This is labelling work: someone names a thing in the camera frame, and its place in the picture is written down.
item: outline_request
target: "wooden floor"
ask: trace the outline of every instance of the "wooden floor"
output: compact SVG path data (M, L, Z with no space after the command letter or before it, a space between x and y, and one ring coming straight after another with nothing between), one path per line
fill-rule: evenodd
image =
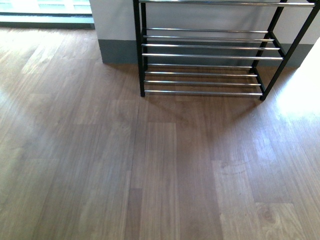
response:
M264 102L141 98L94 30L0 28L0 239L319 240L319 54Z

